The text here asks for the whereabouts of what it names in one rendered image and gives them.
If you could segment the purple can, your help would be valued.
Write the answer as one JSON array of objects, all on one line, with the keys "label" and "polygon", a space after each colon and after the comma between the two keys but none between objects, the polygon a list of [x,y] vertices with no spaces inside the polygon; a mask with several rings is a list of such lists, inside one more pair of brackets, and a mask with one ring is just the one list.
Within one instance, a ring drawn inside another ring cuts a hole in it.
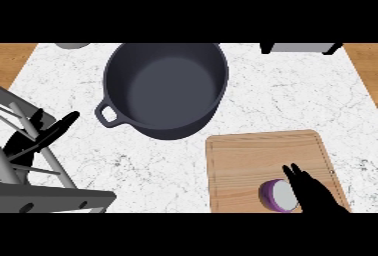
[{"label": "purple can", "polygon": [[259,197],[264,207],[275,212],[290,213],[298,206],[291,185],[284,179],[275,179],[261,184]]}]

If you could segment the grey appliance with black legs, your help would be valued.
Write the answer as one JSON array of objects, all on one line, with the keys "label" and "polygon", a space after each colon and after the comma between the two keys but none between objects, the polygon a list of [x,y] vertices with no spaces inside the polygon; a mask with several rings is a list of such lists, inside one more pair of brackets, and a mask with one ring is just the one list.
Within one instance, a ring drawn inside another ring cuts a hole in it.
[{"label": "grey appliance with black legs", "polygon": [[341,43],[261,43],[263,54],[272,52],[319,52],[324,55],[332,55],[341,48]]}]

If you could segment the grey round object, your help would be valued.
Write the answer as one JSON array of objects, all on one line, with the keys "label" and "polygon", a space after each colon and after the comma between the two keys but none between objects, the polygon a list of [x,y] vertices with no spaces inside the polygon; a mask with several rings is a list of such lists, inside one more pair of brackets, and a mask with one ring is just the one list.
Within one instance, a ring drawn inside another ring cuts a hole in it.
[{"label": "grey round object", "polygon": [[80,49],[90,45],[90,43],[55,43],[56,46],[62,49]]}]

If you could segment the dark grey pot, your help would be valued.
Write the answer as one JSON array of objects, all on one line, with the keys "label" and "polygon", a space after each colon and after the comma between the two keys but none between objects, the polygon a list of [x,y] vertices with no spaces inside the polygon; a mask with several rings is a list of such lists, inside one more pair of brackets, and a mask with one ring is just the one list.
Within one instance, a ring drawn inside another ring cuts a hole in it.
[{"label": "dark grey pot", "polygon": [[182,139],[210,122],[228,80],[217,43],[124,43],[105,66],[96,118],[108,128],[129,124],[155,139]]}]

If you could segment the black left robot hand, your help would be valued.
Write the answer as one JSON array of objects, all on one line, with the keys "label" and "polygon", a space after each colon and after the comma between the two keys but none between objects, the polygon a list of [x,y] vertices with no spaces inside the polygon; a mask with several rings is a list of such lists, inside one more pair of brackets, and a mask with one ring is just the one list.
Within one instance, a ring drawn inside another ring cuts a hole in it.
[{"label": "black left robot hand", "polygon": [[30,118],[30,122],[39,133],[36,140],[31,140],[19,132],[15,132],[3,147],[6,157],[12,158],[12,164],[28,167],[33,166],[34,154],[58,140],[78,117],[80,112],[72,111],[47,129],[44,129],[41,121],[43,109],[37,110]]}]

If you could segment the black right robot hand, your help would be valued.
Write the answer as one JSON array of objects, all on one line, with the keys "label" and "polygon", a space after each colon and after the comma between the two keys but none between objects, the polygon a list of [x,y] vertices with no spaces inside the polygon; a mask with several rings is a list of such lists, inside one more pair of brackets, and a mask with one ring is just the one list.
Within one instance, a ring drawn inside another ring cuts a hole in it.
[{"label": "black right robot hand", "polygon": [[338,204],[331,191],[295,163],[282,166],[288,177],[294,195],[304,214],[347,214],[347,209]]}]

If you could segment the wooden cutting board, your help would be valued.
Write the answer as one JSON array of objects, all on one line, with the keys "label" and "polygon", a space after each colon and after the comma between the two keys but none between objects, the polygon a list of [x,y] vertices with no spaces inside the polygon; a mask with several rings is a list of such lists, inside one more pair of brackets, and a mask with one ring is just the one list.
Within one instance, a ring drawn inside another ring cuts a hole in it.
[{"label": "wooden cutting board", "polygon": [[210,136],[205,141],[211,212],[267,212],[259,198],[264,182],[287,179],[293,163],[329,189],[350,210],[322,138],[315,130]]}]

